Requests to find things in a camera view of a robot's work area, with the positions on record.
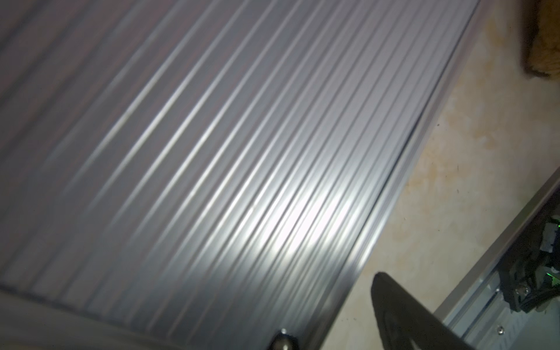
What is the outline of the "aluminium poker set case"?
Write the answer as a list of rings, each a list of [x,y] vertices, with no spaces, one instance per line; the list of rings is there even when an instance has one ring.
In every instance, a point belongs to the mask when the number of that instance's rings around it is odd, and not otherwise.
[[[1,347],[322,346],[489,1],[3,1]]]

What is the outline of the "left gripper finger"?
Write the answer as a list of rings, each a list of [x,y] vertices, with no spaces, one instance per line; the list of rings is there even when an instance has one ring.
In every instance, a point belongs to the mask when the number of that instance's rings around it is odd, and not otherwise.
[[[385,349],[471,349],[389,274],[373,277],[371,300]]]

